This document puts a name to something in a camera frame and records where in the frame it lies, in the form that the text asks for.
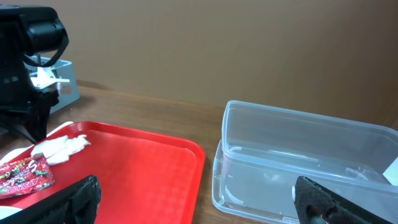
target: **red plastic tray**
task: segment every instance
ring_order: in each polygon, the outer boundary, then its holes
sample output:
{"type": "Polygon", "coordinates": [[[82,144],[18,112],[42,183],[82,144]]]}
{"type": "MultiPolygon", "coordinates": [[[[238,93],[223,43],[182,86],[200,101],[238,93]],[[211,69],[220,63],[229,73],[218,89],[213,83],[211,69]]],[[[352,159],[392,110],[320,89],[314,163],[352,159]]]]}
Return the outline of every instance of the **red plastic tray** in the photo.
{"type": "MultiPolygon", "coordinates": [[[[91,145],[51,167],[55,184],[0,200],[26,208],[94,174],[102,189],[96,223],[191,223],[205,163],[202,148],[186,139],[84,121],[47,139],[86,134],[91,145]]],[[[30,156],[31,149],[13,161],[30,156]]]]}

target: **beige wall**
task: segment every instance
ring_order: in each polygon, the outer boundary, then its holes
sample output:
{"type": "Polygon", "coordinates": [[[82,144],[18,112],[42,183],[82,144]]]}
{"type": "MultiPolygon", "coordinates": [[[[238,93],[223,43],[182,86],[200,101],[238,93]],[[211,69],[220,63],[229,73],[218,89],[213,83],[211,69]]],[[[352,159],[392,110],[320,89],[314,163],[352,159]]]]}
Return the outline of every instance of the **beige wall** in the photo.
{"type": "Polygon", "coordinates": [[[58,11],[84,85],[386,125],[398,115],[395,0],[5,2],[58,11]]]}

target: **candy wrapper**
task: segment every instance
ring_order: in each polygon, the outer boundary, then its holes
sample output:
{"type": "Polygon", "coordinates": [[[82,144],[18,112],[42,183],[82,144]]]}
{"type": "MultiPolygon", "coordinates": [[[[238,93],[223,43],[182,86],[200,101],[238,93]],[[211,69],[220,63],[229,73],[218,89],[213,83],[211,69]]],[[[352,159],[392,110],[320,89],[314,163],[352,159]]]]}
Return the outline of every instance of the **candy wrapper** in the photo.
{"type": "Polygon", "coordinates": [[[0,166],[0,199],[37,192],[53,184],[42,153],[0,166]]]}

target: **white bracket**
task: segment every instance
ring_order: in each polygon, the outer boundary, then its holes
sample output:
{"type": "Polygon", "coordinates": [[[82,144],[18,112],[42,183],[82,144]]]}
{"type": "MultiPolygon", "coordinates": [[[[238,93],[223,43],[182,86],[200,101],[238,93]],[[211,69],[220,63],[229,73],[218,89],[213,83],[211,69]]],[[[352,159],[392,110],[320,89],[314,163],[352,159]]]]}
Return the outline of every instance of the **white bracket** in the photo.
{"type": "Polygon", "coordinates": [[[54,85],[54,88],[56,88],[60,94],[69,94],[72,92],[69,79],[55,78],[51,67],[37,67],[37,77],[31,77],[30,79],[37,90],[42,90],[54,85]]]}

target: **white cloth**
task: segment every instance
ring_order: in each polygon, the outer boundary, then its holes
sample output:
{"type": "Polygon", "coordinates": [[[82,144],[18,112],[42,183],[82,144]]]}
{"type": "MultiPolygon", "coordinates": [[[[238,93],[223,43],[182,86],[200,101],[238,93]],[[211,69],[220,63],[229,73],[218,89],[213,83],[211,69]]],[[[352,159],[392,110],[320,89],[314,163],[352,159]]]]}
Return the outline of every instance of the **white cloth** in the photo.
{"type": "Polygon", "coordinates": [[[69,160],[69,156],[80,152],[85,146],[90,144],[86,137],[87,135],[81,134],[73,139],[68,139],[68,136],[62,136],[46,140],[35,146],[30,155],[33,156],[42,152],[50,166],[63,163],[69,160]]]}

